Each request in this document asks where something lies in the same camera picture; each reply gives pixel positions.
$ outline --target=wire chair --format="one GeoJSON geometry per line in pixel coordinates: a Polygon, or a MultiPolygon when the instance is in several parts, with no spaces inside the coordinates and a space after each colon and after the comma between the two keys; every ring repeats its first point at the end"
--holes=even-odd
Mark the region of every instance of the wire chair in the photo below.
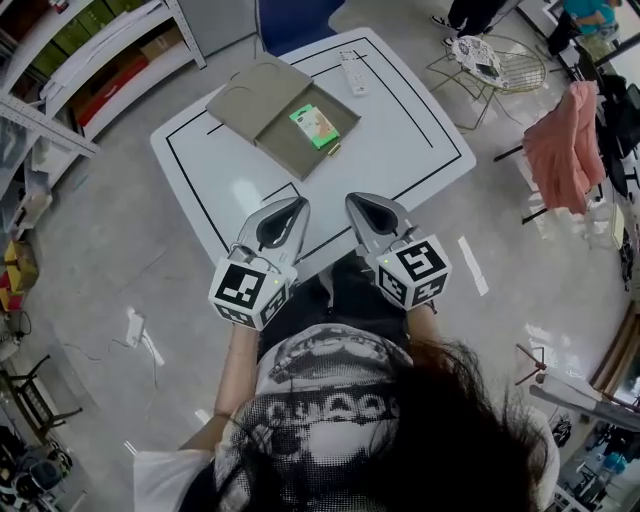
{"type": "Polygon", "coordinates": [[[507,117],[509,117],[509,119],[512,119],[518,124],[521,124],[517,119],[511,116],[509,112],[507,112],[507,109],[504,107],[502,102],[500,102],[500,100],[496,97],[496,93],[518,94],[539,89],[547,79],[547,69],[545,68],[544,62],[542,62],[542,59],[531,48],[525,46],[519,41],[516,41],[515,39],[494,35],[484,35],[480,39],[490,48],[490,50],[497,56],[499,60],[499,71],[501,78],[500,83],[491,81],[490,79],[483,77],[481,72],[478,70],[465,67],[463,64],[456,60],[456,56],[454,55],[453,51],[447,49],[444,56],[440,57],[438,60],[432,62],[426,67],[426,69],[430,71],[434,71],[447,77],[446,80],[433,87],[431,89],[431,92],[439,89],[450,80],[453,80],[462,88],[464,88],[474,99],[479,100],[480,98],[483,98],[486,101],[485,107],[482,110],[482,113],[480,114],[480,117],[478,118],[476,123],[473,126],[456,124],[456,126],[460,129],[473,131],[478,126],[480,126],[485,114],[487,113],[487,110],[489,109],[491,100],[494,98],[498,105],[500,105],[500,108],[507,115],[507,117]],[[508,46],[509,48],[508,51],[496,50],[494,46],[508,46]],[[434,67],[436,64],[445,59],[447,61],[456,60],[456,62],[460,66],[459,71],[457,71],[453,75],[450,75],[434,67]],[[477,95],[474,94],[471,89],[469,89],[469,87],[465,83],[463,83],[462,78],[471,79],[473,85],[477,87],[480,92],[477,95]],[[487,89],[490,90],[488,96],[486,96],[485,94],[485,91],[487,89]]]}

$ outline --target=shelf unit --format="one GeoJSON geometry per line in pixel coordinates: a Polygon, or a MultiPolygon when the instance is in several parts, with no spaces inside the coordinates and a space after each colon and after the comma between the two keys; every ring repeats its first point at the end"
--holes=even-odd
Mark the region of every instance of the shelf unit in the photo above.
{"type": "MultiPolygon", "coordinates": [[[[3,0],[0,3],[0,15],[11,1],[3,0]]],[[[9,221],[15,221],[15,218],[8,219],[8,212],[13,211],[16,206],[13,204],[13,199],[5,196],[10,194],[11,191],[8,189],[14,186],[13,178],[17,170],[22,161],[28,158],[30,150],[39,137],[47,137],[57,143],[49,149],[46,160],[38,165],[39,169],[48,173],[48,186],[53,187],[78,156],[91,157],[95,154],[98,147],[91,141],[136,99],[191,61],[195,61],[200,68],[206,65],[177,0],[164,0],[161,6],[119,32],[92,55],[71,81],[57,95],[45,102],[44,113],[12,96],[13,86],[35,57],[58,31],[92,1],[69,0],[69,7],[60,14],[50,9],[20,42],[13,58],[0,70],[0,115],[31,130],[28,132],[27,143],[20,161],[10,169],[0,170],[0,212],[3,212],[3,228],[11,225],[9,221]],[[55,116],[105,64],[145,34],[172,18],[180,29],[184,42],[173,46],[152,60],[147,67],[114,94],[84,127],[83,136],[79,136],[57,122],[55,116]]]]}

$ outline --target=blue chair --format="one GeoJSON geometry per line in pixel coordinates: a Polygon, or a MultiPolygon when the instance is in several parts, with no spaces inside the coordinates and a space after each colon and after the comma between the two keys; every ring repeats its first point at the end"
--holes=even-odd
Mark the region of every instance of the blue chair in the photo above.
{"type": "Polygon", "coordinates": [[[256,0],[256,28],[262,47],[280,56],[335,35],[329,17],[344,0],[256,0]]]}

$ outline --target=person's leg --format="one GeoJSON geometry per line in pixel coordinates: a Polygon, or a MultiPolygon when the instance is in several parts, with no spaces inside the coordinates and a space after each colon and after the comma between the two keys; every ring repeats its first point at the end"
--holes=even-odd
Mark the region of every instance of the person's leg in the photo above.
{"type": "Polygon", "coordinates": [[[469,9],[467,24],[458,32],[458,37],[464,36],[477,36],[482,34],[489,25],[494,16],[498,14],[498,11],[506,0],[492,0],[492,1],[476,1],[473,7],[469,9]]]}
{"type": "Polygon", "coordinates": [[[558,26],[547,38],[549,53],[556,57],[559,53],[565,51],[569,47],[571,38],[575,36],[576,30],[571,15],[567,11],[562,11],[558,19],[558,26]]]}
{"type": "Polygon", "coordinates": [[[449,16],[447,16],[449,19],[449,25],[455,28],[460,28],[464,25],[465,20],[467,20],[467,17],[469,16],[469,6],[472,1],[474,0],[453,0],[451,9],[449,9],[449,16]]]}
{"type": "Polygon", "coordinates": [[[384,298],[373,283],[373,272],[362,258],[355,252],[347,254],[334,264],[332,277],[331,320],[407,347],[406,312],[384,298]]]}
{"type": "Polygon", "coordinates": [[[312,325],[326,322],[328,304],[329,292],[322,286],[318,276],[296,287],[291,298],[260,333],[258,361],[281,341],[312,325]]]}

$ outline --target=small white box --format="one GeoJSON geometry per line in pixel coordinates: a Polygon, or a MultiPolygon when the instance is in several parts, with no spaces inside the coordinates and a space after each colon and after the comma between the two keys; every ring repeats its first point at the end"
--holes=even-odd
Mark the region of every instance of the small white box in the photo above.
{"type": "Polygon", "coordinates": [[[289,300],[287,279],[220,258],[209,302],[225,320],[261,331],[289,300]]]}
{"type": "Polygon", "coordinates": [[[444,292],[451,273],[449,258],[435,235],[385,253],[376,262],[376,284],[407,311],[444,292]]]}

